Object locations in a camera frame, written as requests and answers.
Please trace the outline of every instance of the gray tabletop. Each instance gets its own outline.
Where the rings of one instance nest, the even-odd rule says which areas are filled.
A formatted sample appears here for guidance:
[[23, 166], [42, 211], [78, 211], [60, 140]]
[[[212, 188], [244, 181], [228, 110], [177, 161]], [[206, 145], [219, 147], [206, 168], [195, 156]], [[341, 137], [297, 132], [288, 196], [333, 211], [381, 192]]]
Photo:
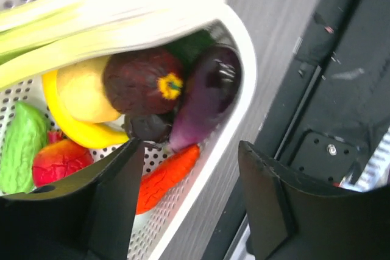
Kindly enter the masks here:
[[257, 93], [230, 150], [217, 165], [161, 259], [197, 260], [202, 257], [238, 178], [238, 142], [240, 139], [254, 141], [293, 57], [295, 43], [303, 34], [316, 2], [229, 0], [230, 6], [246, 25], [256, 48], [259, 68]]

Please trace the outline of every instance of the white basket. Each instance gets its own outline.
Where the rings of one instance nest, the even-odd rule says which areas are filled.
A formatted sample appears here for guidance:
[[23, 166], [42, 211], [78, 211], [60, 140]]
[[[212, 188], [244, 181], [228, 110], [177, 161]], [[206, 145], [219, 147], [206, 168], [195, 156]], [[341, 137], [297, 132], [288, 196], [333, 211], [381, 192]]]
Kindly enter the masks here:
[[[7, 9], [32, 0], [0, 1], [2, 1], [0, 5]], [[218, 21], [206, 29], [218, 43], [235, 47], [243, 64], [243, 79], [236, 107], [225, 124], [205, 143], [197, 164], [187, 178], [172, 188], [154, 209], [136, 216], [127, 257], [129, 260], [158, 259], [161, 256], [228, 147], [253, 98], [257, 66], [249, 34], [241, 20], [228, 6], [217, 19]], [[16, 100], [25, 100], [41, 109], [52, 120], [52, 125], [56, 126], [44, 101], [41, 78], [36, 77], [0, 93], [0, 141], [4, 139], [6, 128], [13, 119]], [[116, 125], [120, 126], [122, 119], [118, 119]], [[115, 146], [92, 150], [92, 154], [98, 160], [114, 149]], [[163, 159], [161, 152], [146, 149], [144, 174], [153, 171]]]

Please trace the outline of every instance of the black metal plate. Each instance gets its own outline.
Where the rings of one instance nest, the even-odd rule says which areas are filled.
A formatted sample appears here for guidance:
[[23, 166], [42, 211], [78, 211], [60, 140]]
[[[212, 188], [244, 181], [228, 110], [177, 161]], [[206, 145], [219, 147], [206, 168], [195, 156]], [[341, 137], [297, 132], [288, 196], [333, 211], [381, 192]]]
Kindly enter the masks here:
[[[334, 146], [336, 154], [331, 155]], [[341, 139], [308, 132], [299, 146], [291, 167], [329, 183], [340, 182], [349, 173], [358, 149]]]

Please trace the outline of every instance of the orange carrot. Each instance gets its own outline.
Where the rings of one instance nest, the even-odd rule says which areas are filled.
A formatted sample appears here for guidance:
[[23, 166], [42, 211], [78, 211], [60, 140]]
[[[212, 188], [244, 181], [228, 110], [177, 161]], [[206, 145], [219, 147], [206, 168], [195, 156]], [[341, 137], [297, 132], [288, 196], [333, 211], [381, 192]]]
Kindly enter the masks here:
[[187, 176], [199, 155], [197, 144], [189, 146], [164, 160], [154, 172], [143, 176], [136, 214], [145, 213], [155, 207], [165, 193]]

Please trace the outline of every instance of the screw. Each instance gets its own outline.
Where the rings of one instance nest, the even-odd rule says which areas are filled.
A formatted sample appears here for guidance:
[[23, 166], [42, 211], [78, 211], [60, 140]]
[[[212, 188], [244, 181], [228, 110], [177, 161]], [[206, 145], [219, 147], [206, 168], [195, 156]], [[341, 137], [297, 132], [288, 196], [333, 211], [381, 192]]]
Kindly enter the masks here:
[[333, 145], [333, 144], [329, 144], [328, 146], [327, 146], [327, 150], [328, 150], [328, 153], [330, 154], [330, 155], [337, 155], [337, 149], [336, 149], [336, 147]]

